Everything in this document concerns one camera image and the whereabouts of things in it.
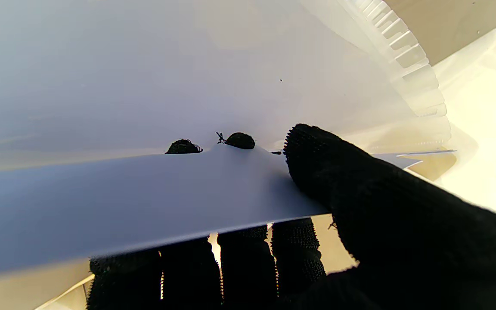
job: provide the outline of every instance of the white surface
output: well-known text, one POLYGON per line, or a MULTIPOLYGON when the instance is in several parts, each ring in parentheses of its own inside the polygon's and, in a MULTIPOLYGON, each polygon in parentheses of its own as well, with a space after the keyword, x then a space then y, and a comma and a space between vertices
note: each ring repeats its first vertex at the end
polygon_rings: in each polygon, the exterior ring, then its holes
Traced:
POLYGON ((0 0, 0 169, 204 147, 215 131, 269 148, 298 122, 345 133, 415 116, 305 5, 0 0))
POLYGON ((0 171, 0 272, 325 213, 259 147, 0 171))
POLYGON ((434 67, 457 163, 437 183, 496 211, 496 29, 434 67))

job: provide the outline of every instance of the gloved hand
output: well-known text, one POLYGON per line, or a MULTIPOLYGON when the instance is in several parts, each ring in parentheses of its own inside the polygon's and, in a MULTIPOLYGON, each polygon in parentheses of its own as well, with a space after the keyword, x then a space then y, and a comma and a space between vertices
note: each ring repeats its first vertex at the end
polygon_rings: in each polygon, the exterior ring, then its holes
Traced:
MULTIPOLYGON (((220 142, 240 149, 255 146, 251 136, 240 132, 220 142)), ((173 143, 166 154, 201 151, 191 141, 182 139, 173 143)), ((219 234, 221 281, 207 237, 93 258, 90 267, 95 280, 88 310, 269 306, 278 298, 289 302, 325 276, 319 241, 310 218, 274 224, 271 240, 274 258, 266 238, 267 226, 219 234)))

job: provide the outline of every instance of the black knit glove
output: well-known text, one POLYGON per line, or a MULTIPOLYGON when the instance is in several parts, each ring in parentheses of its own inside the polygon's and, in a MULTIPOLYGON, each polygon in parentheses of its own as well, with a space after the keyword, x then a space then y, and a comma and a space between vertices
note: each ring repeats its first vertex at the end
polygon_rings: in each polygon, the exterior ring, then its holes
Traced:
POLYGON ((496 309, 496 214, 318 127, 295 126, 284 151, 295 184, 330 210, 360 261, 297 308, 496 309))

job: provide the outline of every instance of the white plastic sheet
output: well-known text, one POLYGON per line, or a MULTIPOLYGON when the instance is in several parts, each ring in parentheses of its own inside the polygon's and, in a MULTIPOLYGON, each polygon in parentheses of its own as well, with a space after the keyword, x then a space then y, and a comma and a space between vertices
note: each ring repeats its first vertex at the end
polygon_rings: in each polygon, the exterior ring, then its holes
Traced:
POLYGON ((291 0, 0 0, 0 169, 413 117, 321 20, 291 0))

